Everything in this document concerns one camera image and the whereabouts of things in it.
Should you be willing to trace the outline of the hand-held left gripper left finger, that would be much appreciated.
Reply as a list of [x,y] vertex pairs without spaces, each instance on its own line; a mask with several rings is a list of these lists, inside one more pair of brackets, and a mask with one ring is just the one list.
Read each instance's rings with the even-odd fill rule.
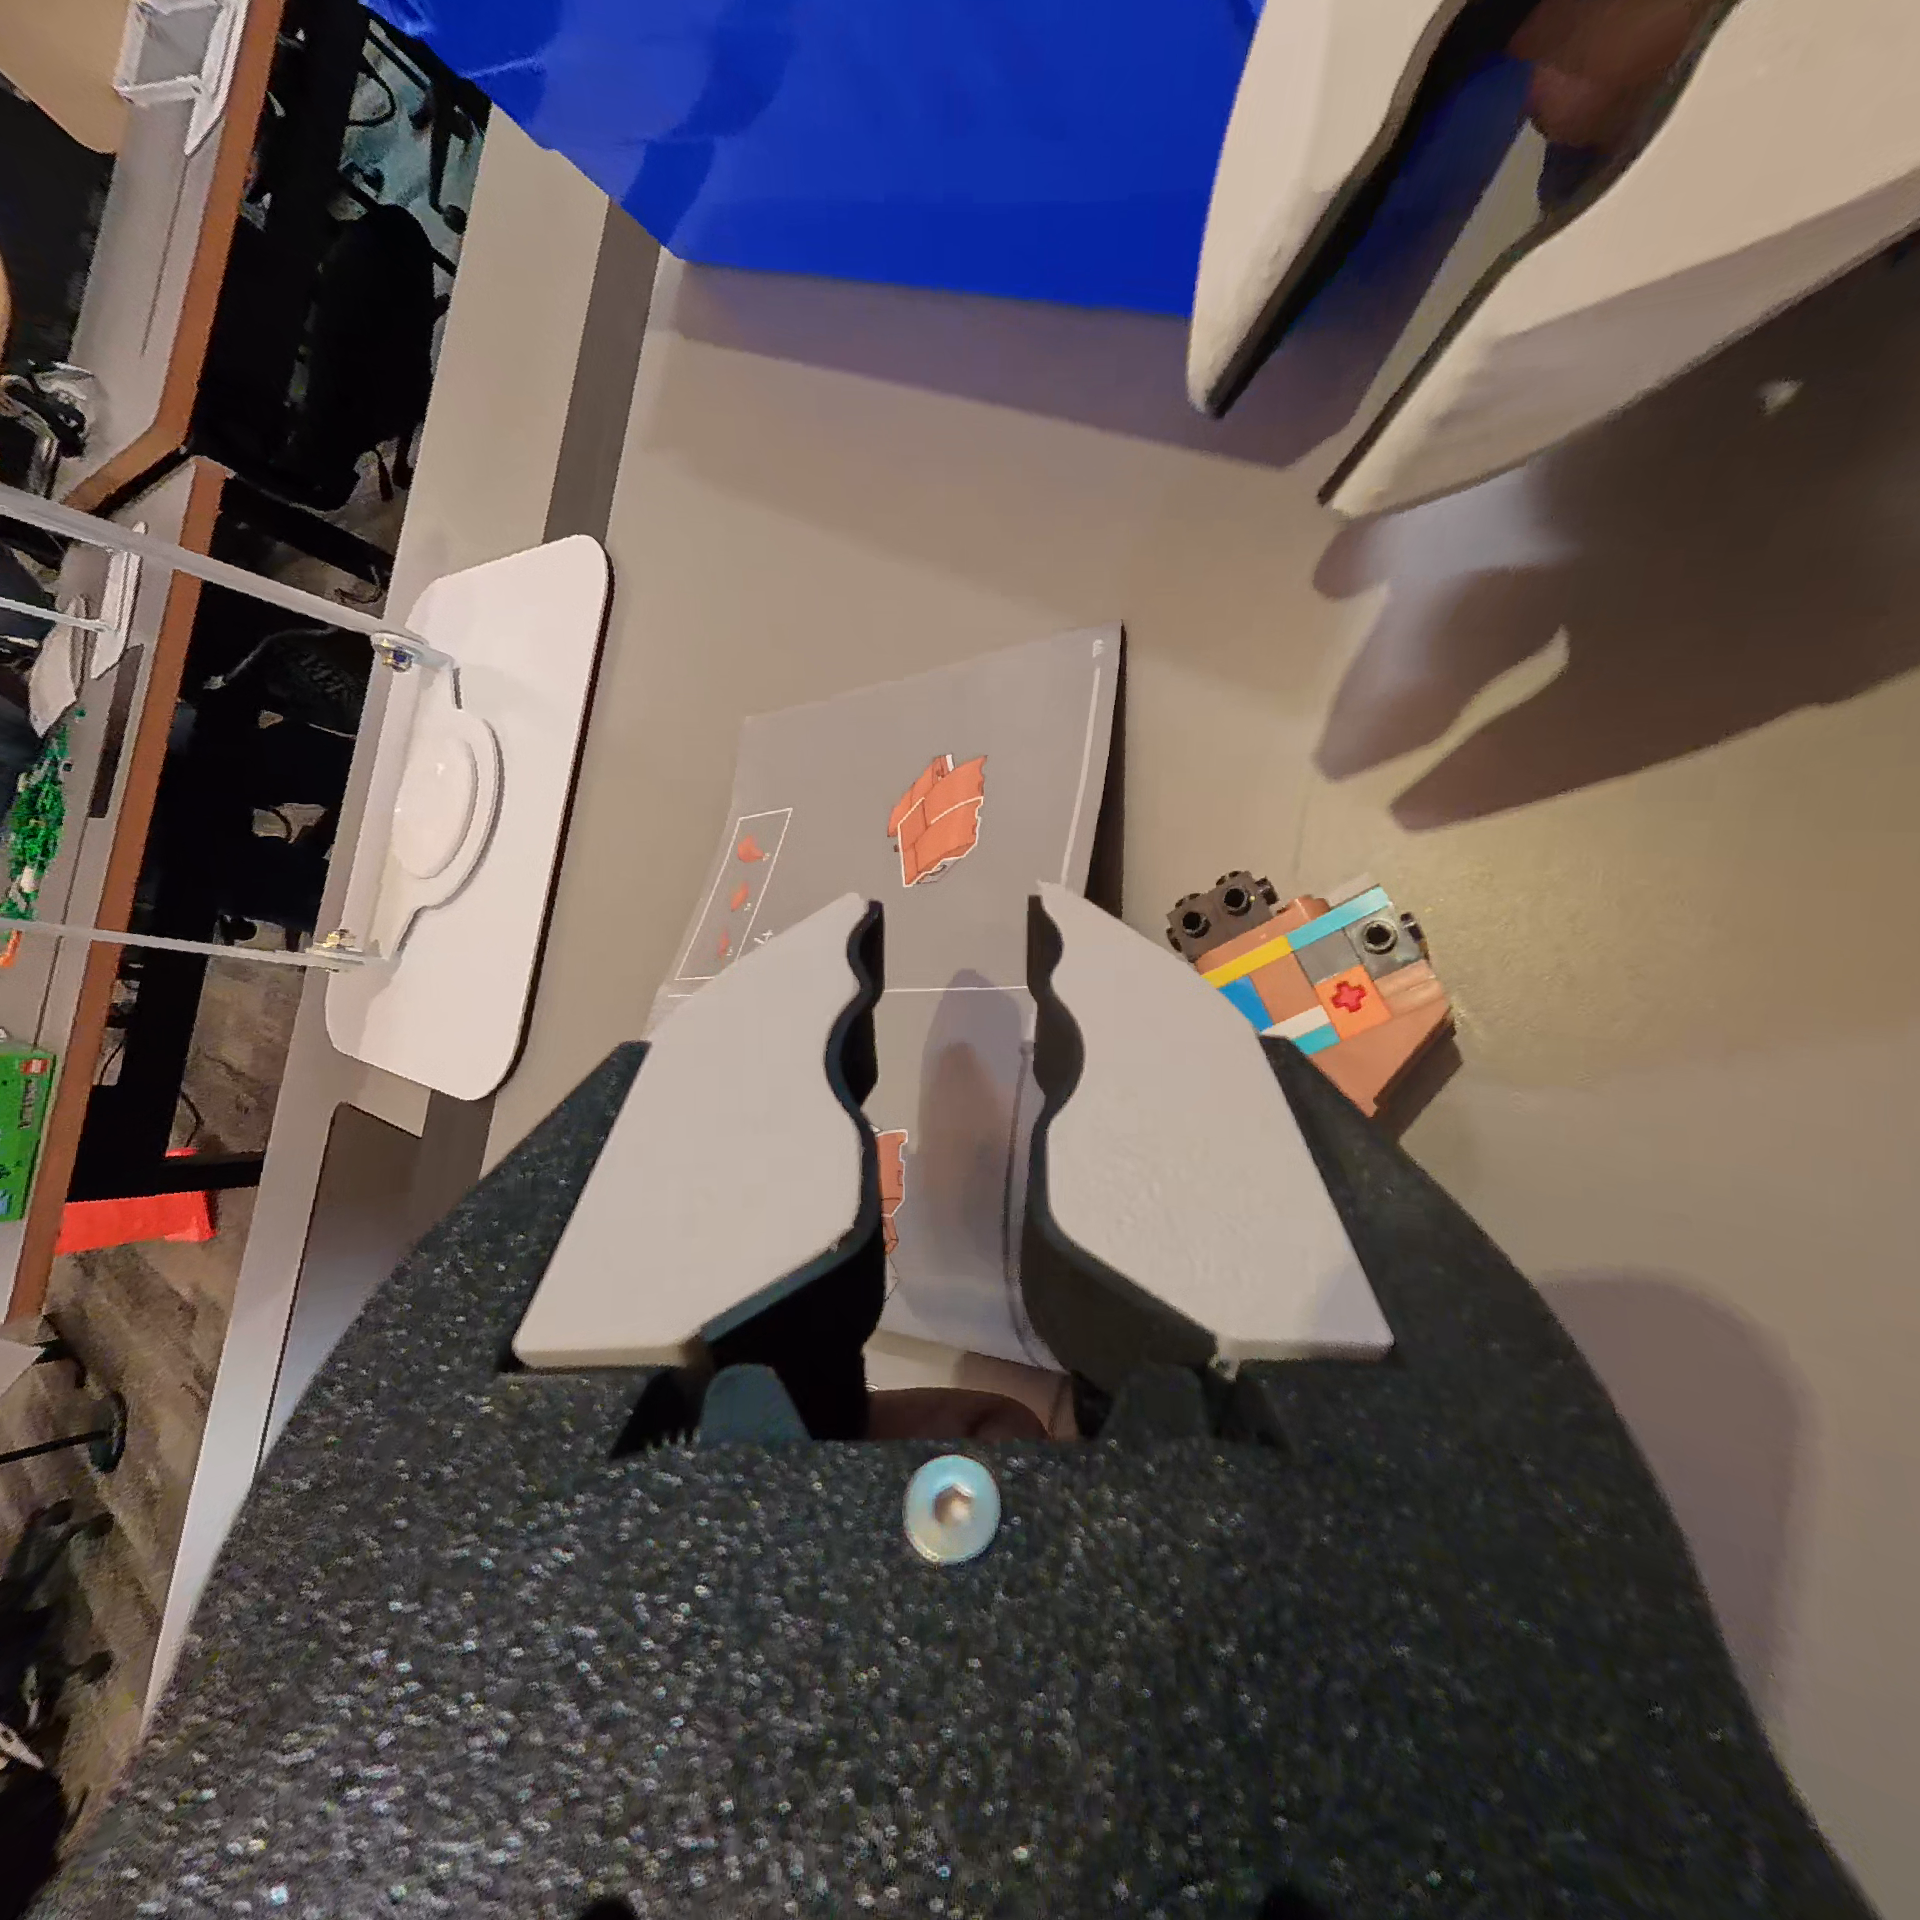
[[883,906],[839,895],[681,999],[514,1337],[529,1373],[764,1369],[802,1437],[868,1437],[884,1299]]

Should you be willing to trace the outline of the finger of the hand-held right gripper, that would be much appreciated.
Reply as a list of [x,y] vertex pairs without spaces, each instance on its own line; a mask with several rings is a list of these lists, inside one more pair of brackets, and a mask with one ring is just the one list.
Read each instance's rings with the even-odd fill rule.
[[1915,228],[1917,2],[1719,2],[1636,145],[1475,279],[1322,505],[1521,466]]
[[1238,406],[1352,256],[1423,119],[1482,60],[1482,2],[1261,6],[1188,304],[1195,411]]

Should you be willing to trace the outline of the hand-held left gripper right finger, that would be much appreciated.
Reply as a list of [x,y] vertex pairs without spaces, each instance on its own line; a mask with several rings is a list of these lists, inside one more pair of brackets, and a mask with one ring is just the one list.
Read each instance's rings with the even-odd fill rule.
[[1028,899],[1040,1118],[1021,1306],[1078,1437],[1261,1433],[1274,1378],[1398,1339],[1284,1068],[1229,999],[1066,886]]

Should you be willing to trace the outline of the colourful striped brick model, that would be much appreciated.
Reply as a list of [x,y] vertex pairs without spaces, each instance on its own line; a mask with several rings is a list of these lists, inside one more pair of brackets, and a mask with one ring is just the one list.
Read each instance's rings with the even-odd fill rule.
[[1167,940],[1261,1040],[1291,1042],[1367,1118],[1454,1040],[1427,936],[1373,875],[1284,899],[1238,869],[1180,899]]

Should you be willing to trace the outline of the blue plastic bin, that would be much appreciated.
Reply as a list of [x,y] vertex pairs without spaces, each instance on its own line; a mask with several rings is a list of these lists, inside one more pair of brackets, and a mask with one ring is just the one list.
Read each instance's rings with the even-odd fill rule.
[[374,2],[689,266],[1188,318],[1307,2]]

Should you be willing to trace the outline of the person's left hand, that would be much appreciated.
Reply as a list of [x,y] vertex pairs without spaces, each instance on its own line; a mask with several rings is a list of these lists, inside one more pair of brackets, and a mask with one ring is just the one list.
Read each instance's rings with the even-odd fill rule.
[[915,1384],[868,1391],[867,1437],[871,1442],[1042,1442],[1051,1424],[1035,1406],[997,1391]]

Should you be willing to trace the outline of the grey instruction booklet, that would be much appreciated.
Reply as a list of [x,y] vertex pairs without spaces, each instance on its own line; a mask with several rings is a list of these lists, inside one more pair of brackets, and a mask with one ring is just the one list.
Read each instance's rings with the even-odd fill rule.
[[655,1029],[829,899],[883,906],[883,1334],[1058,1373],[1019,1293],[1040,1118],[1028,895],[1087,891],[1125,627],[755,715]]

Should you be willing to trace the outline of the white rounded board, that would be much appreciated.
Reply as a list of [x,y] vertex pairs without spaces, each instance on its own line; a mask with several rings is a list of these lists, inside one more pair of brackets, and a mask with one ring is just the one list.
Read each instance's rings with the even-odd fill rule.
[[[500,1092],[514,1071],[537,989],[558,879],[589,698],[593,692],[612,560],[570,536],[431,583],[401,627],[460,662],[463,707],[479,713],[502,754],[500,819],[463,891],[419,916],[392,974],[330,974],[330,1045],[381,1073],[453,1102]],[[374,859],[386,849],[419,679],[388,684],[374,739],[374,780],[350,842],[337,926],[368,930]]]

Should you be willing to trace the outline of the red plastic piece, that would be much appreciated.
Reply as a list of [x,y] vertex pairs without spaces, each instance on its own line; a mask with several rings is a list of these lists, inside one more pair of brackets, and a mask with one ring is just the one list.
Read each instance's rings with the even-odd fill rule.
[[130,1245],[205,1245],[216,1238],[211,1199],[202,1190],[159,1194],[67,1202],[57,1256]]

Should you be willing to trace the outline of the green toy box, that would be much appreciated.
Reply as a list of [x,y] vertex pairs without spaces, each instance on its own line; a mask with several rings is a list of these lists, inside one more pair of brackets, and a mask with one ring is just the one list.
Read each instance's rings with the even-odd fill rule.
[[5,1040],[5,1226],[17,1226],[29,1211],[57,1092],[58,1054],[42,1045]]

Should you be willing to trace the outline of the pile of green bricks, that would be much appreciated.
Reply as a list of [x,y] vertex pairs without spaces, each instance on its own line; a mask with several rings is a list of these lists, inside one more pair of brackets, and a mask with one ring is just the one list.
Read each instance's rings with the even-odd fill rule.
[[41,891],[63,854],[72,770],[70,719],[57,722],[36,745],[36,759],[12,783],[5,812],[5,921],[36,921]]

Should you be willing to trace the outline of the long office table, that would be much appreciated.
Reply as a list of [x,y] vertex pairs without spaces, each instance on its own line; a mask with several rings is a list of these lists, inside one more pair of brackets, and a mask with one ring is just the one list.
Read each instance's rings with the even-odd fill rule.
[[[107,529],[205,553],[223,466],[191,434],[230,279],[256,130],[264,112],[281,2],[135,2],[110,71],[128,109],[72,352],[95,375],[86,455],[57,499]],[[81,629],[81,692],[70,715],[70,819],[42,887],[57,924],[130,926],[201,586],[144,563],[107,594],[113,554],[78,553],[67,586]],[[57,1051],[24,1220],[5,1226],[10,1317],[42,1306],[70,1183],[78,1168],[92,1079],[121,952],[33,924],[5,969],[5,1023]]]

